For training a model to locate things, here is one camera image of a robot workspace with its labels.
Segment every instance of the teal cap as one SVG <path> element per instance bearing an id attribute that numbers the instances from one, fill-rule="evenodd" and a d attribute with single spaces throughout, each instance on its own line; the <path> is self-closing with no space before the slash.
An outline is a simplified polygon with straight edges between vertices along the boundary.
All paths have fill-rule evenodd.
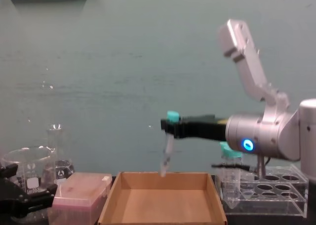
<path id="1" fill-rule="evenodd" d="M 167 112 L 167 120 L 172 123 L 178 123 L 180 120 L 180 114 L 175 111 L 168 111 Z"/>
<path id="2" fill-rule="evenodd" d="M 222 154 L 225 157 L 242 157 L 242 152 L 232 150 L 227 142 L 220 142 L 222 147 Z"/>

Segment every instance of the test tube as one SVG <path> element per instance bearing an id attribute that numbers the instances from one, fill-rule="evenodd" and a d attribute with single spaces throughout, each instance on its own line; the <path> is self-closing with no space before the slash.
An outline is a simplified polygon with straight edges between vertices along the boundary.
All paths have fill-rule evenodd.
<path id="1" fill-rule="evenodd" d="M 171 123 L 179 122 L 180 115 L 175 111 L 168 111 L 167 120 Z M 173 152 L 174 136 L 166 133 L 166 147 L 163 151 L 163 161 L 160 166 L 160 175 L 164 177 L 169 169 L 170 158 Z"/>
<path id="2" fill-rule="evenodd" d="M 221 142 L 222 159 L 227 164 L 241 164 L 242 153 L 233 151 L 226 142 Z M 240 169 L 221 169 L 223 199 L 231 208 L 235 208 L 240 200 Z"/>

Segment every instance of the robotic arm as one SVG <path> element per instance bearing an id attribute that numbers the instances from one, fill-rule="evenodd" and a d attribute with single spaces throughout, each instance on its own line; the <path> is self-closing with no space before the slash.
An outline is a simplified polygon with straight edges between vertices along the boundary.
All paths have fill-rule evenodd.
<path id="1" fill-rule="evenodd" d="M 227 141 L 233 150 L 256 154 L 259 176 L 265 175 L 264 157 L 301 160 L 302 172 L 316 183 L 316 99 L 302 101 L 294 113 L 288 111 L 288 97 L 267 81 L 245 22 L 229 20 L 220 28 L 219 37 L 224 56 L 237 65 L 245 92 L 264 101 L 265 111 L 235 114 L 227 120 L 213 115 L 181 118 L 178 123 L 161 120 L 161 129 L 175 138 Z"/>

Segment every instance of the blue led light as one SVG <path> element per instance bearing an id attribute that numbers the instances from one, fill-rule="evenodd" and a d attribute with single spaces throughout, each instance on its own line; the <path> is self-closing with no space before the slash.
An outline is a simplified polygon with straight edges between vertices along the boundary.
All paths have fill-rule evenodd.
<path id="1" fill-rule="evenodd" d="M 250 139 L 244 139 L 241 142 L 241 145 L 244 149 L 246 149 L 247 151 L 252 151 L 255 147 L 253 141 L 251 141 Z"/>

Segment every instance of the black table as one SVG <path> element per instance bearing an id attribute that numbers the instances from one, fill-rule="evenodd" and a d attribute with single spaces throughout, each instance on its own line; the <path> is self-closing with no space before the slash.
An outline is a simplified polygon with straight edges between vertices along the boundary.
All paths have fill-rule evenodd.
<path id="1" fill-rule="evenodd" d="M 308 217 L 226 215 L 228 225 L 316 225 L 316 185 L 309 185 Z M 18 225 L 9 216 L 0 216 L 0 225 Z M 49 225 L 48 221 L 32 225 Z"/>

